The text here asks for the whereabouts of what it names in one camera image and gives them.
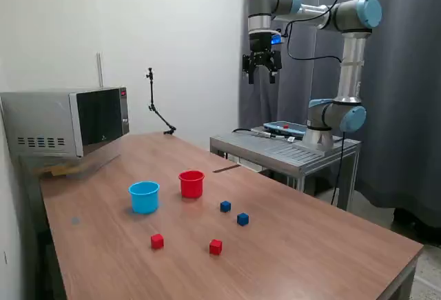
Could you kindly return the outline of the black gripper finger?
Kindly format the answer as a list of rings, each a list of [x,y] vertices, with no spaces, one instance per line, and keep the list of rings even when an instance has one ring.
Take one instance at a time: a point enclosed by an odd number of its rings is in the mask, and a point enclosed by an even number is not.
[[[268,69],[269,82],[276,82],[276,75],[282,69],[281,53],[279,50],[265,51],[262,56],[262,65]]]
[[[242,56],[242,71],[247,75],[248,84],[254,84],[254,72],[259,65],[261,56],[259,52],[250,52]]]

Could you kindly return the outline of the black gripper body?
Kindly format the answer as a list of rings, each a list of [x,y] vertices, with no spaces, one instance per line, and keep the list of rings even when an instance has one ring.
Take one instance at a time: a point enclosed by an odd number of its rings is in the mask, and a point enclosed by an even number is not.
[[[254,32],[249,34],[250,54],[271,54],[271,32]]]

